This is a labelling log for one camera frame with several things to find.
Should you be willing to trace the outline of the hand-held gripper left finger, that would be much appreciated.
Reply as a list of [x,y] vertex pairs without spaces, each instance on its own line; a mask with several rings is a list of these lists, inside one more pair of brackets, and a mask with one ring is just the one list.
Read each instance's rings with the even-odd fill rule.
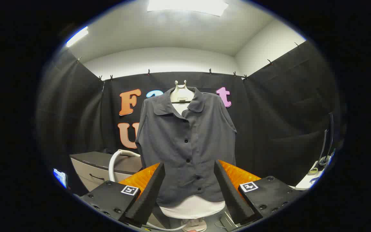
[[114,222],[141,228],[148,222],[164,178],[164,164],[156,163],[122,181],[105,181],[79,199]]

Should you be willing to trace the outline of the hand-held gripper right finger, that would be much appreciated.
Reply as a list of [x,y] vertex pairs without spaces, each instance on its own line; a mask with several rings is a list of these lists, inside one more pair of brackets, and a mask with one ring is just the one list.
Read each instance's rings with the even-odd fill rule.
[[274,176],[259,178],[222,160],[215,160],[214,173],[232,221],[242,226],[271,217],[304,195]]

